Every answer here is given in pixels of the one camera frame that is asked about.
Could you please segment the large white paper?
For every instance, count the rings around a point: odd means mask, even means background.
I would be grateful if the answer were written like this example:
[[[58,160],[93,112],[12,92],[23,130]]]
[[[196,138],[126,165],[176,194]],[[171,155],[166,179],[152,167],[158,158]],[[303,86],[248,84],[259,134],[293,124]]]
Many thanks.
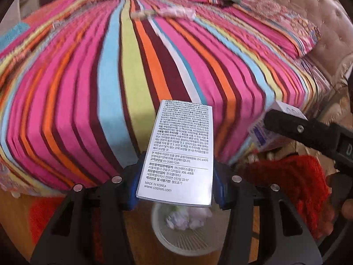
[[[196,230],[203,227],[211,217],[212,212],[209,208],[174,206],[165,222],[172,230]]]

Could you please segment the white grey carton box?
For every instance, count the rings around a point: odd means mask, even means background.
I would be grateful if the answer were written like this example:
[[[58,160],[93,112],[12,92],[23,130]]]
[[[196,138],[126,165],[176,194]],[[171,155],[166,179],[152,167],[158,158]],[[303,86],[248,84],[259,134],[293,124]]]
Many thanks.
[[[213,167],[212,107],[178,100],[161,101],[136,190],[137,198],[209,207]]]

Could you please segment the pink white toilet cover packet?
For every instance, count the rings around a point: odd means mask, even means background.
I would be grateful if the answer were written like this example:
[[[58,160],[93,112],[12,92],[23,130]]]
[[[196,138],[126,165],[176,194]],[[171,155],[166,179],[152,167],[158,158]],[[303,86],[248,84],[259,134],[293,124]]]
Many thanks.
[[[180,6],[161,8],[156,10],[156,14],[161,17],[169,17],[173,19],[194,20],[196,17],[196,12],[193,9]]]

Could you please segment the small barcode box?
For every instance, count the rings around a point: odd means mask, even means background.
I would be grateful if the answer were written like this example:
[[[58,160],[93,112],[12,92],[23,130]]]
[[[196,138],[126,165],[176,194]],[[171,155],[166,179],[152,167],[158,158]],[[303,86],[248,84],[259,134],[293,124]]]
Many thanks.
[[[130,18],[134,20],[144,20],[155,16],[157,13],[154,10],[139,10],[130,13]]]

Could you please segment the cream carved nightstand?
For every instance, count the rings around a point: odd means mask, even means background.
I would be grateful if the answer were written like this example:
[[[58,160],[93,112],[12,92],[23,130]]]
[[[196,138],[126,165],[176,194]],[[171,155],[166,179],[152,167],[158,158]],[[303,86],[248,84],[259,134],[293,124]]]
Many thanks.
[[[352,112],[349,87],[339,83],[332,87],[321,100],[307,112],[308,120],[318,120],[325,125],[337,123],[352,130]]]

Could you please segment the red fluffy right slipper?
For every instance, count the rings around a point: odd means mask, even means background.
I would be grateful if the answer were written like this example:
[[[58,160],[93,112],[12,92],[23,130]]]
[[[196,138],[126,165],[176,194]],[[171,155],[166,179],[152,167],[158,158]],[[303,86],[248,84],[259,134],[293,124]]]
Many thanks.
[[[246,166],[242,175],[257,186],[279,185],[316,240],[333,231],[330,191],[323,168],[315,157],[291,155],[281,160],[261,160]]]

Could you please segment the red fluffy slipper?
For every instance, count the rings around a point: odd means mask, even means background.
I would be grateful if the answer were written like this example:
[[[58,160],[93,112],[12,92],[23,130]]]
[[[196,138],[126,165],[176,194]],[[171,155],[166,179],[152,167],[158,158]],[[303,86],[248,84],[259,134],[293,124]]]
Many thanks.
[[[330,191],[323,168],[315,157],[291,155],[281,160],[261,160],[246,166],[242,175],[257,186],[279,185],[316,240],[333,231]]]
[[[63,201],[63,197],[40,197],[32,202],[29,209],[29,229],[34,245]]]

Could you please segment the red fluffy left slipper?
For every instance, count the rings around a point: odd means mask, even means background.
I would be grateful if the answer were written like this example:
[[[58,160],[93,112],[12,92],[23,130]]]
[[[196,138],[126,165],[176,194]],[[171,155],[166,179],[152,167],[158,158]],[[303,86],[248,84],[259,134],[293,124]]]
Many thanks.
[[[40,197],[32,202],[29,209],[29,229],[34,245],[63,201],[63,197]]]

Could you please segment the white mesh waste basket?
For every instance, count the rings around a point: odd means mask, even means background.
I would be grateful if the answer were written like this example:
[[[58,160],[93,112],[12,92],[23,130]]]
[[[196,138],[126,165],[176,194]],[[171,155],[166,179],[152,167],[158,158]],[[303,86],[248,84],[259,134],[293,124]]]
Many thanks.
[[[169,251],[181,256],[204,256],[223,247],[230,211],[211,207],[212,217],[198,229],[177,230],[167,226],[166,217],[172,210],[169,204],[155,203],[151,211],[151,224],[159,242]]]

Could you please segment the floral pink pillow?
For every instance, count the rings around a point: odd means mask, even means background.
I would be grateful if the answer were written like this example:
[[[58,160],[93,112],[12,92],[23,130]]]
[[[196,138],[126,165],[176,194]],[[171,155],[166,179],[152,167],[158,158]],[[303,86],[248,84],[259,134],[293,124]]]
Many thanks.
[[[321,39],[319,28],[299,13],[274,0],[241,0],[233,5],[255,21],[255,28],[293,59],[306,56]]]

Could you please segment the striped colourful bed cover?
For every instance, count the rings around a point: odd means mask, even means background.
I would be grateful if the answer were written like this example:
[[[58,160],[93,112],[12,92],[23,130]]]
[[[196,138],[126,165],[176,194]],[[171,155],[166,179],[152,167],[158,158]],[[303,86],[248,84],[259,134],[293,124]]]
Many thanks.
[[[1,41],[1,188],[55,196],[102,184],[145,151],[159,104],[213,108],[215,156],[251,148],[248,126],[280,100],[305,114],[330,83],[219,0],[55,0]],[[139,10],[180,6],[194,20]]]

